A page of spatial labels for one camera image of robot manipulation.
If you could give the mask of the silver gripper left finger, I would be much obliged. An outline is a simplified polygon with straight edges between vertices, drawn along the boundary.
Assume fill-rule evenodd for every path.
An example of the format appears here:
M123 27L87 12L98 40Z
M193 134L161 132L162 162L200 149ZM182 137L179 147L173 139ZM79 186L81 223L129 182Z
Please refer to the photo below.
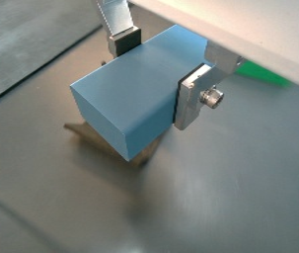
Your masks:
M119 57L142 44L142 29L134 24L127 0L95 0L111 54Z

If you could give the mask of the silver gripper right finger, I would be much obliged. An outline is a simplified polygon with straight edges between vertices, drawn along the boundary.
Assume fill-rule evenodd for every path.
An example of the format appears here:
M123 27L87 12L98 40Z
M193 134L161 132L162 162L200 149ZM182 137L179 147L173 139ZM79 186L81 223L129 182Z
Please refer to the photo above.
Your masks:
M245 58L214 42L208 42L205 50L206 62L179 80L174 126L185 130L200 116L201 109L208 106L216 109L225 99L225 93L217 85L237 71Z

